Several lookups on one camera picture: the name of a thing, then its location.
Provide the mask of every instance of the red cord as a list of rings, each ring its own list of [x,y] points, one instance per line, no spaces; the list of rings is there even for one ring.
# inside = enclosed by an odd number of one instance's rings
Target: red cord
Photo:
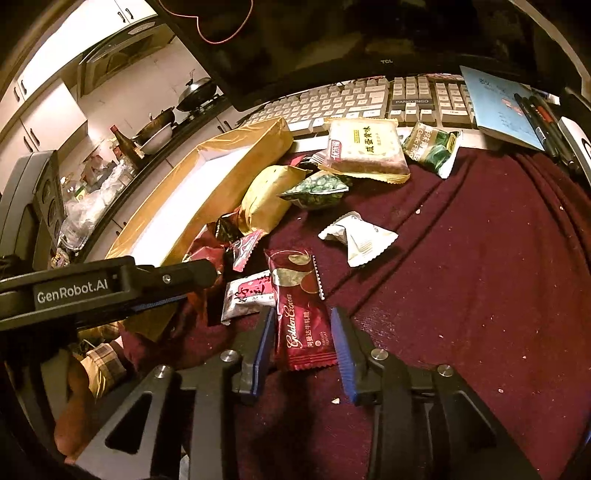
[[[166,8],[163,3],[162,0],[158,0],[158,3],[160,4],[160,6],[170,15],[173,15],[174,17],[180,17],[180,18],[194,18],[195,19],[195,23],[197,25],[197,32],[199,33],[199,36],[203,39],[203,41],[209,43],[210,45],[221,45],[222,43],[226,43],[227,41],[230,41],[231,39],[233,39],[234,37],[236,37],[236,35],[238,35],[240,33],[240,31],[243,29],[244,25],[246,25],[246,22],[248,22],[248,19],[251,17],[252,14],[252,9],[255,6],[255,0],[251,0],[251,9],[248,11],[248,15],[246,16],[246,18],[244,19],[244,22],[242,22],[242,25],[240,25],[240,27],[238,27],[238,30],[236,30],[232,35],[230,35],[227,39],[222,40],[222,41],[211,41],[206,39],[203,34],[201,33],[201,28],[199,27],[199,17],[195,16],[195,15],[180,15],[180,14],[176,14],[174,12],[171,12],[168,8]]]

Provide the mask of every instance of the wall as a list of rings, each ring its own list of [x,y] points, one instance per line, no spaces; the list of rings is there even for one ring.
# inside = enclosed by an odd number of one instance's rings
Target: wall
[[[103,140],[113,137],[112,125],[117,125],[131,138],[150,121],[150,113],[156,116],[162,110],[176,106],[191,78],[191,71],[195,80],[208,76],[175,37],[166,47],[127,67],[79,99],[78,105],[88,118],[88,137],[60,164],[60,175],[78,175],[82,171],[82,161]],[[187,114],[175,110],[175,116],[180,122]],[[101,148],[103,157],[105,151],[110,154],[106,148]]]

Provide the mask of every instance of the plaid shirt sleeve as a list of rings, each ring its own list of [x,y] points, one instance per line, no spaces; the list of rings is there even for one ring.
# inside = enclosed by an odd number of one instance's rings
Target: plaid shirt sleeve
[[[95,398],[101,398],[127,375],[123,363],[108,343],[101,343],[90,350],[82,360],[89,377],[90,390]]]

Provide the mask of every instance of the open cardboard box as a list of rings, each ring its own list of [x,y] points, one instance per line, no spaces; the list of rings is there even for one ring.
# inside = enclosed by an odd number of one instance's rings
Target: open cardboard box
[[[292,143],[279,117],[199,144],[139,207],[107,258],[131,255],[138,265],[156,267],[181,262],[205,224],[239,206],[255,177]],[[175,303],[164,305],[130,317],[124,325],[156,341],[175,310]]]

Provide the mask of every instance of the computer monitor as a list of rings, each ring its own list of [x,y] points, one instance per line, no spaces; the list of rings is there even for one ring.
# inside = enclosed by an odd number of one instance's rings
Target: computer monitor
[[[251,1],[148,3],[238,110],[343,80],[460,65],[556,92],[581,88],[562,49],[508,0],[253,0],[243,29],[221,44],[208,42],[230,37]]]
[[[64,217],[57,152],[19,158],[0,199],[0,258],[16,255],[28,271],[47,270]]]

